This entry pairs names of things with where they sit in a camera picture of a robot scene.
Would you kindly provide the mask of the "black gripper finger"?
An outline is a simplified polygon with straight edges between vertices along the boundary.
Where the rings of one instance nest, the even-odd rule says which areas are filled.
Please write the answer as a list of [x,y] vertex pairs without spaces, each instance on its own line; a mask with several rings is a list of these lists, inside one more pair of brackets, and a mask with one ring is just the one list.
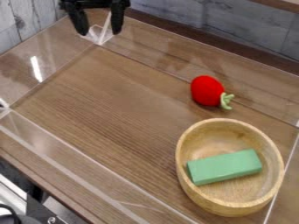
[[121,32],[124,23],[124,6],[121,3],[113,3],[111,5],[111,27],[112,33],[117,35]]
[[67,13],[77,34],[85,36],[89,32],[89,21],[85,11],[83,9],[68,9]]

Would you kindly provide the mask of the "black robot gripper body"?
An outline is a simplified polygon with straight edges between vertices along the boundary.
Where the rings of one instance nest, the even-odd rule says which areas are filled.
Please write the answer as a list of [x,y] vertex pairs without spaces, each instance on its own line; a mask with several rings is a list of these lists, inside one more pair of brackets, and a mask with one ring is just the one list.
[[63,10],[71,8],[77,10],[120,8],[124,10],[131,6],[131,0],[60,0],[59,6]]

